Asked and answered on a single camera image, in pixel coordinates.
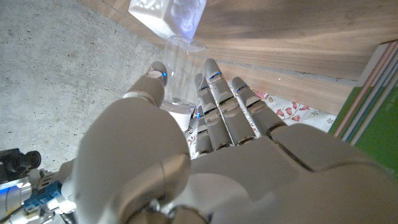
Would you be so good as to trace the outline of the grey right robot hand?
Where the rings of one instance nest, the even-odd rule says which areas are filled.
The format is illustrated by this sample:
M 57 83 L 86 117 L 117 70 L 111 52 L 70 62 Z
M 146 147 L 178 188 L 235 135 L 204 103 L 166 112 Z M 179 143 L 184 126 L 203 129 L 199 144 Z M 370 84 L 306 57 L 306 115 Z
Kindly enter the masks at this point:
M 183 132 L 168 113 L 102 114 L 80 141 L 76 158 L 38 191 L 50 209 L 78 223 L 132 223 L 153 203 L 185 188 L 190 156 Z

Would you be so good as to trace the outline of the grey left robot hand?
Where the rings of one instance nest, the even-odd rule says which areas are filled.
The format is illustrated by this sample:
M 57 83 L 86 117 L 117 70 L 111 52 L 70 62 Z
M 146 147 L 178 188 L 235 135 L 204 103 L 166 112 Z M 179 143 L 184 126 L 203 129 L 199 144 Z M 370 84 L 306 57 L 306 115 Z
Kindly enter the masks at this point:
M 74 161 L 79 223 L 396 223 L 397 180 L 348 143 L 286 125 L 212 59 L 220 146 L 190 157 L 160 105 L 167 71 L 154 62 L 84 134 Z

